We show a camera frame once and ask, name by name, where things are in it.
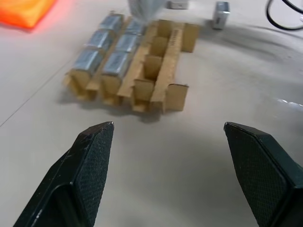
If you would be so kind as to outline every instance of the silver battery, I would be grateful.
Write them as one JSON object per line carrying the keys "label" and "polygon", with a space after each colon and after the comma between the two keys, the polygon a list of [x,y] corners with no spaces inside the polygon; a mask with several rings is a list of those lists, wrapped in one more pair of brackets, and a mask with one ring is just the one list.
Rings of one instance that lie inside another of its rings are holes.
{"label": "silver battery", "polygon": [[72,69],[86,71],[92,77],[102,60],[98,51],[86,49],[81,52]]}
{"label": "silver battery", "polygon": [[108,15],[99,25],[99,29],[111,30],[117,34],[121,30],[122,24],[122,15]]}
{"label": "silver battery", "polygon": [[213,29],[223,30],[229,14],[229,3],[226,1],[218,1],[214,9]]}
{"label": "silver battery", "polygon": [[137,48],[137,45],[138,45],[138,36],[131,34],[124,34],[120,37],[116,45],[116,51],[132,53]]}
{"label": "silver battery", "polygon": [[169,6],[171,9],[188,9],[189,0],[171,0]]}
{"label": "silver battery", "polygon": [[117,76],[123,79],[128,69],[128,53],[113,52],[103,68],[103,74]]}
{"label": "silver battery", "polygon": [[125,34],[143,35],[145,28],[145,25],[140,24],[139,22],[132,19],[125,30]]}
{"label": "silver battery", "polygon": [[113,42],[113,37],[108,30],[96,31],[86,46],[90,49],[102,49],[107,51]]}

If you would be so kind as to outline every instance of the white floor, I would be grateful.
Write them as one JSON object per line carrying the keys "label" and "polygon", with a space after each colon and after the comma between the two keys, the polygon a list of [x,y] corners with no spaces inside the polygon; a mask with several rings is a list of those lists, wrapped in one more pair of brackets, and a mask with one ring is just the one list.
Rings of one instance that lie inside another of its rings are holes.
{"label": "white floor", "polygon": [[[273,28],[263,0],[230,3],[222,32],[208,27],[214,0],[162,13],[204,27],[177,71],[178,82],[190,86],[185,110],[160,120],[77,102],[62,86],[103,17],[110,10],[128,13],[126,0],[59,0],[32,33],[0,27],[1,226],[13,225],[79,132],[113,121],[97,227],[256,227],[223,125],[234,121],[272,133],[303,164],[303,33]],[[282,4],[273,11],[285,25],[301,23]]]}

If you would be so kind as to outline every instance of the white table surface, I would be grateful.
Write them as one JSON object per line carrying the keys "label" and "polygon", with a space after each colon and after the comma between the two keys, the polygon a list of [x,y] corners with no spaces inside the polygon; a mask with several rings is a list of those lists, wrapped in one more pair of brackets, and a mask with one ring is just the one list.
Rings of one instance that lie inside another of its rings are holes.
{"label": "white table surface", "polygon": [[[176,74],[177,82],[190,86],[185,110],[160,120],[99,101],[78,102],[62,85],[108,12],[128,14],[126,0],[58,0],[31,33],[0,27],[1,226],[14,224],[78,133],[113,121],[95,226],[256,227],[223,125],[233,121],[272,133],[303,164],[303,33],[272,27],[264,0],[230,3],[222,32],[208,27],[213,0],[192,0],[189,10],[161,14],[203,28]],[[301,23],[282,3],[273,11],[279,22]]]}

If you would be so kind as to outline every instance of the black cable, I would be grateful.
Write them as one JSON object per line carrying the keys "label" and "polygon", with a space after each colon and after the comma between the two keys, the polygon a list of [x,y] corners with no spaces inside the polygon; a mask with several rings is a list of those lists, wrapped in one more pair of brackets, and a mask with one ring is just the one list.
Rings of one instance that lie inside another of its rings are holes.
{"label": "black cable", "polygon": [[[288,7],[290,7],[294,11],[303,14],[303,9],[300,9],[300,8],[296,7],[290,1],[288,1],[288,0],[282,0],[282,2],[284,2]],[[270,13],[269,13],[269,9],[270,9],[272,3],[273,3],[273,0],[268,0],[267,5],[266,5],[266,17],[267,17],[268,21],[273,26],[275,26],[275,27],[277,27],[279,29],[282,29],[282,30],[286,30],[286,31],[298,31],[298,30],[302,30],[303,29],[303,26],[299,26],[299,27],[284,27],[284,26],[278,24],[276,21],[274,21],[273,18],[270,16]]]}

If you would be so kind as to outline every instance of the orange cloth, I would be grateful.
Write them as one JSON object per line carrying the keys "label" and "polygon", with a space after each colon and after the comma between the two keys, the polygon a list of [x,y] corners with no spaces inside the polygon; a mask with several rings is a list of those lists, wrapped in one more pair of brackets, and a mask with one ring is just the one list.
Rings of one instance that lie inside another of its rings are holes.
{"label": "orange cloth", "polygon": [[33,28],[56,0],[0,0],[0,22]]}

